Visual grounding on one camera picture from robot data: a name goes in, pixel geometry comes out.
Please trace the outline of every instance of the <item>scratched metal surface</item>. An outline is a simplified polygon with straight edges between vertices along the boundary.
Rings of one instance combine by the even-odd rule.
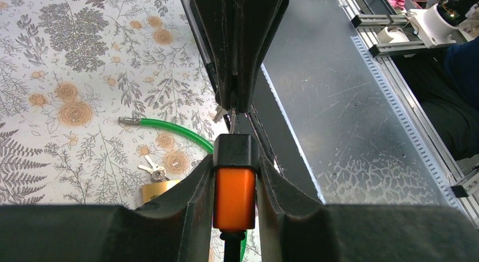
[[[446,204],[336,0],[290,0],[265,67],[327,203]]]

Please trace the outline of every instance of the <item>brass padlock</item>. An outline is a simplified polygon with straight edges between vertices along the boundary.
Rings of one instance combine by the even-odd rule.
[[[152,199],[162,195],[167,190],[171,189],[176,184],[180,183],[180,180],[169,180],[164,182],[156,182],[141,187],[141,195],[143,197],[143,204],[151,201]]]

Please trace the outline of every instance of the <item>orange flower print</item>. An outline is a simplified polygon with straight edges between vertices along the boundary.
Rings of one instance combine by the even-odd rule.
[[[143,25],[142,25],[139,21],[136,21],[136,20],[131,21],[131,22],[130,22],[130,26],[132,26],[132,28],[134,28],[134,29],[141,29],[141,28],[143,28]]]
[[[123,129],[120,131],[120,134],[122,134],[123,132],[133,133],[133,131],[132,131],[130,125],[120,124],[120,126],[123,128]]]
[[[71,84],[62,83],[56,87],[55,92],[59,98],[62,98],[65,103],[72,103],[75,101],[78,90]]]
[[[160,45],[169,45],[175,39],[171,32],[165,29],[157,29],[153,33],[153,40],[155,40],[155,42],[159,43]]]
[[[53,58],[53,59],[51,60],[51,63],[54,63],[56,66],[58,66],[58,62],[59,62],[59,61],[60,61],[59,59]]]
[[[71,147],[71,146],[75,146],[78,144],[78,138],[76,137],[76,134],[70,134],[70,136],[68,137],[68,145]]]
[[[112,45],[111,45],[111,48],[116,50],[116,51],[121,51],[121,46],[119,43],[117,42],[114,42]]]
[[[111,63],[116,64],[116,66],[118,66],[118,64],[123,64],[123,63],[121,62],[120,57],[118,57],[118,56],[113,56],[113,57],[111,57],[111,58],[110,58],[110,61],[111,61]]]
[[[10,8],[8,4],[0,1],[0,15],[3,14],[3,10],[7,10],[8,8]]]
[[[189,73],[183,73],[183,80],[190,80],[190,74]]]
[[[32,106],[38,105],[43,108],[46,104],[46,98],[42,94],[32,94],[29,100]]]
[[[88,125],[92,117],[92,108],[84,102],[67,103],[60,110],[60,119],[68,125]]]
[[[153,81],[155,81],[155,79],[154,79],[154,78],[152,78],[152,77],[147,77],[147,78],[145,79],[145,83],[152,84],[152,83],[153,83]]]
[[[116,79],[110,76],[103,76],[103,80],[112,88],[116,84]]]
[[[156,137],[156,143],[161,148],[173,148],[173,146],[175,145],[175,139],[170,134],[161,133],[158,134],[158,136]]]
[[[35,72],[32,72],[30,77],[32,78],[32,80],[40,80],[40,81],[43,82],[43,76],[44,75],[45,75],[44,71],[35,71]]]
[[[186,172],[190,167],[188,155],[181,151],[171,151],[166,153],[163,158],[163,165],[166,171],[173,174],[181,174]]]
[[[148,18],[148,24],[150,24],[150,26],[153,28],[159,29],[162,27],[163,21],[157,16],[150,16]]]
[[[138,145],[136,151],[140,156],[146,156],[150,154],[150,148],[146,145]]]

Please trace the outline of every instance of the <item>perforated metal strip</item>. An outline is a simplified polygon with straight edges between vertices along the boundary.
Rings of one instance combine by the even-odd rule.
[[[401,122],[401,125],[406,131],[409,139],[414,144],[414,147],[421,156],[424,165],[428,169],[431,176],[434,178],[434,181],[436,182],[439,189],[441,190],[441,193],[443,194],[446,202],[450,206],[462,210],[462,207],[459,204],[459,200],[454,196],[452,190],[449,188],[449,181],[447,180],[446,175],[441,172],[438,163],[430,157],[431,154],[428,148],[424,145],[424,141],[422,140],[420,135],[417,134],[416,127],[413,125],[413,123],[411,123],[411,119],[404,111],[404,107],[401,105],[401,102],[399,101],[398,97],[393,93],[391,86],[389,85],[386,78],[377,66],[378,62],[372,58],[371,54],[369,53],[369,50],[366,48],[365,44],[363,43],[363,40],[359,36],[351,37],[351,39],[354,45],[358,48],[361,57],[363,58],[369,71],[379,85],[379,88],[384,93],[384,96],[389,102],[389,105],[391,105],[391,107],[393,108],[394,113]]]

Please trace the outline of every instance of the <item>black cable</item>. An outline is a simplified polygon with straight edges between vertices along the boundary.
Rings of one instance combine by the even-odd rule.
[[[240,262],[241,241],[225,241],[224,262]]]
[[[220,239],[225,241],[224,262],[241,262],[241,241],[245,232],[222,232]]]

